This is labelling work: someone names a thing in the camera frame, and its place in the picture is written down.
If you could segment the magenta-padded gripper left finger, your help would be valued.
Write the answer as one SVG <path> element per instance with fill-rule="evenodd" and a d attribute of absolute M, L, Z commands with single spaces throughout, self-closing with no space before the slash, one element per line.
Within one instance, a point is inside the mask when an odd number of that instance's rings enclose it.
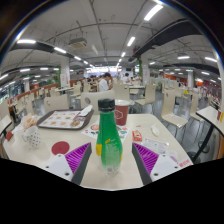
<path fill-rule="evenodd" d="M 80 185 L 91 153 L 91 144 L 86 143 L 66 155 L 57 154 L 44 166 L 44 170 Z"/>

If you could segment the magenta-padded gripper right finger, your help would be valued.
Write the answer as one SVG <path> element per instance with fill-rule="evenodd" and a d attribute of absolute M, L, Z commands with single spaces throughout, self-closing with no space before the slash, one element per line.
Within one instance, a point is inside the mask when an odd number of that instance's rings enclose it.
<path fill-rule="evenodd" d="M 132 154 L 144 185 L 180 170 L 179 164 L 174 162 L 168 155 L 158 155 L 137 143 L 132 144 Z"/>

